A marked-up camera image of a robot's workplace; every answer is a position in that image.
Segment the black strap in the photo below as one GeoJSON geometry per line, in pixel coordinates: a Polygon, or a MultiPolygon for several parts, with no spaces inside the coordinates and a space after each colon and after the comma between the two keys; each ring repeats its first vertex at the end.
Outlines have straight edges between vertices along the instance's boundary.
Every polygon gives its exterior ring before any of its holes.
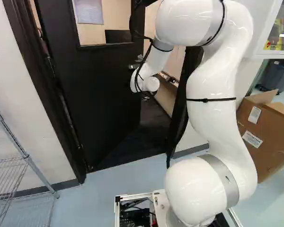
{"type": "Polygon", "coordinates": [[[155,45],[152,45],[152,46],[154,48],[156,48],[157,50],[162,51],[162,52],[171,52],[174,49],[174,48],[172,48],[171,50],[165,51],[165,50],[160,49],[159,47],[156,47],[155,45]]]}
{"type": "Polygon", "coordinates": [[[237,98],[201,98],[201,99],[193,99],[193,98],[187,98],[187,101],[192,101],[192,102],[203,102],[203,103],[208,103],[208,102],[220,102],[220,101],[232,101],[236,100],[237,98]]]}

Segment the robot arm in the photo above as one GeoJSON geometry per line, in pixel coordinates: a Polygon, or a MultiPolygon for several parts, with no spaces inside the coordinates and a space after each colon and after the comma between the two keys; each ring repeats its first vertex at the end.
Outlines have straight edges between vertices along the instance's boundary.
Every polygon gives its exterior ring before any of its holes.
{"type": "MultiPolygon", "coordinates": [[[[168,169],[169,227],[207,226],[256,189],[257,172],[237,127],[235,105],[236,72],[252,34],[249,11],[235,1],[164,0],[159,8],[157,39],[169,45],[204,46],[204,60],[190,76],[186,96],[190,123],[210,144],[207,155],[168,169]]],[[[164,67],[168,53],[155,52],[141,69],[142,78],[164,67]]]]}
{"type": "Polygon", "coordinates": [[[160,82],[153,75],[163,70],[174,46],[163,43],[155,37],[150,48],[150,53],[141,69],[137,68],[132,74],[130,86],[133,92],[155,92],[159,89],[160,82]]]}

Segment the cardboard box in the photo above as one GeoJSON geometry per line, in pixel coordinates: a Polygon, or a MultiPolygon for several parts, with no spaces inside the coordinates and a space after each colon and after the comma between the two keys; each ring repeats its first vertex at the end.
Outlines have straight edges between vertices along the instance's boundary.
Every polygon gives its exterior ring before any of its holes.
{"type": "Polygon", "coordinates": [[[271,103],[277,91],[246,97],[237,111],[239,131],[259,183],[284,166],[284,104],[271,103]]]}

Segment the silver metal band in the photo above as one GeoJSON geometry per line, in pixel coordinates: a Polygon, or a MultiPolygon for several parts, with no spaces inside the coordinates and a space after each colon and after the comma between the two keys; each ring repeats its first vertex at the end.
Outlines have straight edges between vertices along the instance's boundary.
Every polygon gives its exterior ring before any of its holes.
{"type": "Polygon", "coordinates": [[[211,43],[210,40],[219,32],[219,29],[221,29],[220,28],[221,23],[223,23],[223,7],[225,7],[225,5],[221,0],[212,0],[212,2],[213,2],[212,22],[203,40],[199,42],[196,46],[203,46],[205,44],[211,43]]]}
{"type": "Polygon", "coordinates": [[[229,168],[220,159],[213,155],[207,154],[199,157],[205,160],[208,164],[210,164],[211,167],[219,175],[219,178],[221,179],[221,182],[226,192],[227,209],[237,205],[240,196],[239,188],[229,168]]]}
{"type": "Polygon", "coordinates": [[[153,39],[153,45],[155,48],[166,52],[172,51],[174,49],[174,46],[160,41],[157,37],[153,39]]]}

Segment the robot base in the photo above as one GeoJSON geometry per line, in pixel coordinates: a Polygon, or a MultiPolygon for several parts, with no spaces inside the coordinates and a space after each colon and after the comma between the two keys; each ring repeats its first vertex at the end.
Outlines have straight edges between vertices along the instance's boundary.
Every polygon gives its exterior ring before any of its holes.
{"type": "MultiPolygon", "coordinates": [[[[159,227],[188,227],[177,218],[171,209],[165,190],[154,191],[152,193],[152,199],[159,227]]],[[[207,227],[214,221],[214,219],[215,217],[212,217],[195,227],[207,227]]]]}

